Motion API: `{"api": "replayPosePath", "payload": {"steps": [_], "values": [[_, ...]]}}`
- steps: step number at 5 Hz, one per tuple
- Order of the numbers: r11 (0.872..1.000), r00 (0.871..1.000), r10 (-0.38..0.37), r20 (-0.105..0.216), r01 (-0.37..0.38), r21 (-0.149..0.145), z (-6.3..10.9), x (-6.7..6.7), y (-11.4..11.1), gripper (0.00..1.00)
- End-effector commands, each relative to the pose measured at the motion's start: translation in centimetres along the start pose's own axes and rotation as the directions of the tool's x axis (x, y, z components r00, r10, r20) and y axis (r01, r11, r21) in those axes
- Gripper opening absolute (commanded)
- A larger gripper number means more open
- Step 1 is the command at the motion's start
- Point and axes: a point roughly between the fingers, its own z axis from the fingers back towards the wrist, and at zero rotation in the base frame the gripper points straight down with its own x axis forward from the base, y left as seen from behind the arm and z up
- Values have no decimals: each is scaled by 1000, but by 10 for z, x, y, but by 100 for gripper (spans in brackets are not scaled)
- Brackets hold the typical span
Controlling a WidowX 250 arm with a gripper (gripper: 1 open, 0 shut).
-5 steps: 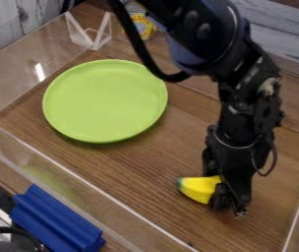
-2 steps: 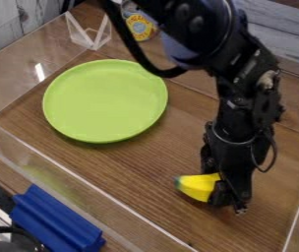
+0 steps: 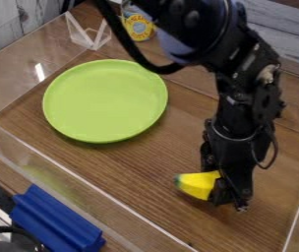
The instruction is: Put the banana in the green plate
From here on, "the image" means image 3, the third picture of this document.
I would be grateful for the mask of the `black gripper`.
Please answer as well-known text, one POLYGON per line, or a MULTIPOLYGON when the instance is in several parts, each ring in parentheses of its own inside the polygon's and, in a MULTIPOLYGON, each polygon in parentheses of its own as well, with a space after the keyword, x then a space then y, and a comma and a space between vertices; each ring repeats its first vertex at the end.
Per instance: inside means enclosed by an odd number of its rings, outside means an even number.
POLYGON ((220 133, 216 121, 204 121, 203 144, 200 145, 200 171, 217 171, 208 201, 215 206, 232 204, 238 212, 248 209, 254 196, 254 169, 268 169, 275 161, 272 155, 262 165, 268 147, 276 148, 274 125, 263 125, 247 138, 230 138, 220 133))

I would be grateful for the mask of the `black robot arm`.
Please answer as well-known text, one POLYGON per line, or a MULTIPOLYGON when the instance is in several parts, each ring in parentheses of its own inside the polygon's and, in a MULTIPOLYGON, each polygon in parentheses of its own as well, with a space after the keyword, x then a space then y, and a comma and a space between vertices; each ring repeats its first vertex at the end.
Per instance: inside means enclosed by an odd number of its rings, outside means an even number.
POLYGON ((278 149, 274 120, 286 107, 279 56, 248 27, 246 8, 236 0, 128 1, 159 28, 160 45, 172 59, 164 66, 149 62, 109 0, 93 0, 135 62, 156 74, 199 65, 215 75, 219 103, 204 120, 197 175, 208 188, 200 199, 242 211, 254 196, 254 169, 271 167, 266 152, 278 149))

